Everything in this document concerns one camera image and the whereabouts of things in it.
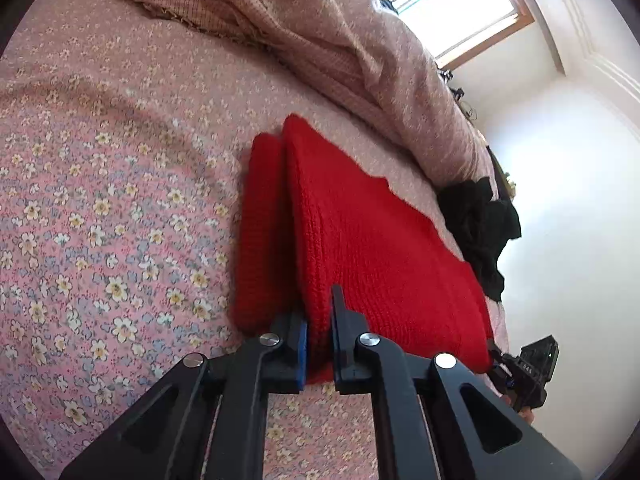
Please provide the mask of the person left hand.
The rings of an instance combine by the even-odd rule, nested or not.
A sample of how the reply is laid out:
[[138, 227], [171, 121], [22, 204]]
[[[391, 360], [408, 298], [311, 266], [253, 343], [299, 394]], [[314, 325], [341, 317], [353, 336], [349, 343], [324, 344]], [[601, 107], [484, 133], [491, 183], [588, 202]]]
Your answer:
[[[506, 394], [503, 394], [501, 396], [501, 400], [503, 400], [503, 402], [506, 405], [511, 406], [513, 404], [512, 399], [510, 398], [510, 396], [507, 396]], [[518, 416], [520, 416], [522, 419], [524, 419], [529, 425], [531, 425], [534, 422], [534, 419], [535, 419], [534, 412], [529, 406], [524, 406], [524, 408], [521, 408], [518, 411]]]

